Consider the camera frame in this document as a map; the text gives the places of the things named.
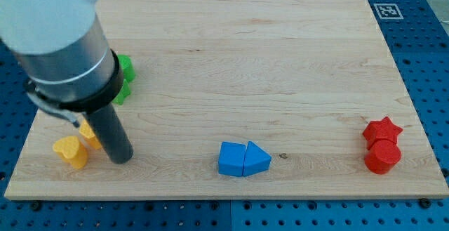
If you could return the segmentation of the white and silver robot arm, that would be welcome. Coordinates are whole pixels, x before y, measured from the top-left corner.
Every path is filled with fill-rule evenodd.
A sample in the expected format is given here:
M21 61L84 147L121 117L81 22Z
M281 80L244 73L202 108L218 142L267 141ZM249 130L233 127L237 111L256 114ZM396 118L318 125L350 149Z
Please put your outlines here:
M27 95L47 112L95 111L122 87L97 1L1 0L1 40L29 77Z

